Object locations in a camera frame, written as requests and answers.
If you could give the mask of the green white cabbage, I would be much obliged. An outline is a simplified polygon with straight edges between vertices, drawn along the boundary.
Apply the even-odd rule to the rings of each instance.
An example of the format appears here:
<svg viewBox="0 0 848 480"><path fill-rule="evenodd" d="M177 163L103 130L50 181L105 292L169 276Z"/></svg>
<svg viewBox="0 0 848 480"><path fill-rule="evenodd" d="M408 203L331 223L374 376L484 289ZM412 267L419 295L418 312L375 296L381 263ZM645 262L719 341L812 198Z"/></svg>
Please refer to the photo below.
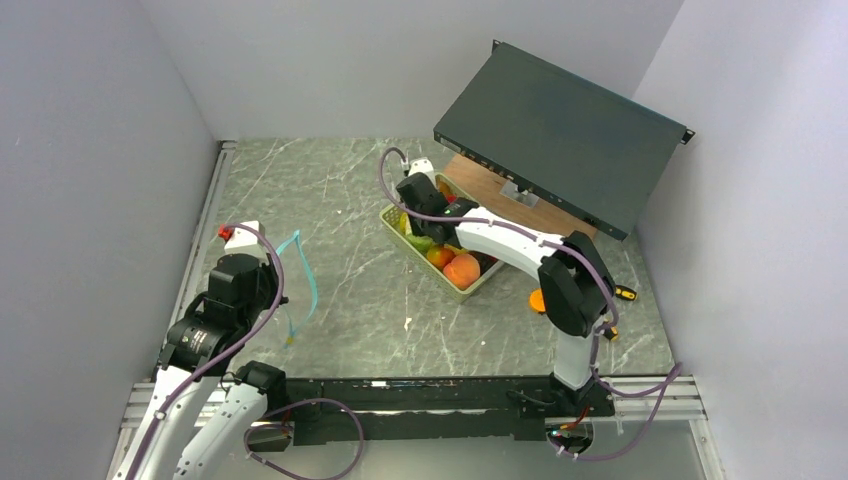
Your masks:
<svg viewBox="0 0 848 480"><path fill-rule="evenodd" d="M414 248L422 255L426 255L427 252L435 246L435 242L431 238L426 236L416 236L414 234L407 234L405 236L405 239L412 248Z"/></svg>

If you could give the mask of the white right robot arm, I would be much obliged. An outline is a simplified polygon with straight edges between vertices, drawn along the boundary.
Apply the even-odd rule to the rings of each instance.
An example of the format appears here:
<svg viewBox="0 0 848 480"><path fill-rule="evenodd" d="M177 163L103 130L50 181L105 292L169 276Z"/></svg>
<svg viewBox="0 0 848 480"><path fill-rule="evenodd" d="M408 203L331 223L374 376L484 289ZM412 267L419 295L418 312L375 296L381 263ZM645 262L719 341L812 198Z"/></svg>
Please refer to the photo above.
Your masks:
<svg viewBox="0 0 848 480"><path fill-rule="evenodd" d="M593 241L579 231L563 237L521 226L464 197L449 201L423 173L396 191L415 234L491 256L538 281L544 314L558 331L551 401L564 415L578 413L590 399L602 317L614 305L615 282Z"/></svg>

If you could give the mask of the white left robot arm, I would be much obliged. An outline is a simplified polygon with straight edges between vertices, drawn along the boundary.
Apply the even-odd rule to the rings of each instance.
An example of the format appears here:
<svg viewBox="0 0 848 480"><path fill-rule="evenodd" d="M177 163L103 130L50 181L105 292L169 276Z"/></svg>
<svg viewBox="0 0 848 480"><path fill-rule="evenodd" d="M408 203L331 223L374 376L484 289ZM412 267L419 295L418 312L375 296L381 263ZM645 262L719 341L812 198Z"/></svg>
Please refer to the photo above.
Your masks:
<svg viewBox="0 0 848 480"><path fill-rule="evenodd" d="M208 290L167 333L152 398L114 478L208 479L237 436L260 418L272 420L285 411L285 373L250 361L237 370L211 418L195 426L232 358L286 303L282 280L274 252L218 260Z"/></svg>

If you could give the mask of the yellow green mango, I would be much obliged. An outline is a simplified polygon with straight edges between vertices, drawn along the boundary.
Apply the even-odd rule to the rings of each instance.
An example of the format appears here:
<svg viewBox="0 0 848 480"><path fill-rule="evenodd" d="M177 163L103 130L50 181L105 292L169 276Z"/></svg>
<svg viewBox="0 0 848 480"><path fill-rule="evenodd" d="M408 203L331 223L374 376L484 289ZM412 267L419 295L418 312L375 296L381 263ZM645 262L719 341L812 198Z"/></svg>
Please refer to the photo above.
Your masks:
<svg viewBox="0 0 848 480"><path fill-rule="evenodd" d="M411 235L412 234L412 225L410 218L407 213L402 212L399 216L397 223L398 232L402 236Z"/></svg>

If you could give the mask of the clear blue-zip bag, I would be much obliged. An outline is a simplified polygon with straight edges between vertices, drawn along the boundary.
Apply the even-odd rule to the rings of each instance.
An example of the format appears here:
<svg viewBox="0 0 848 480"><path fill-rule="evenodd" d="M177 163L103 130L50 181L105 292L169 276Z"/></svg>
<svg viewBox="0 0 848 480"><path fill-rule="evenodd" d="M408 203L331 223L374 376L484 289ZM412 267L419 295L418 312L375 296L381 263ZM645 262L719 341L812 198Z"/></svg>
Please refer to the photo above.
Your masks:
<svg viewBox="0 0 848 480"><path fill-rule="evenodd" d="M318 306L317 283L309 260L303 249L301 231L283 241L276 253L284 267L284 296L288 302L277 308L274 321L282 337L283 348L288 350L298 334L314 318Z"/></svg>

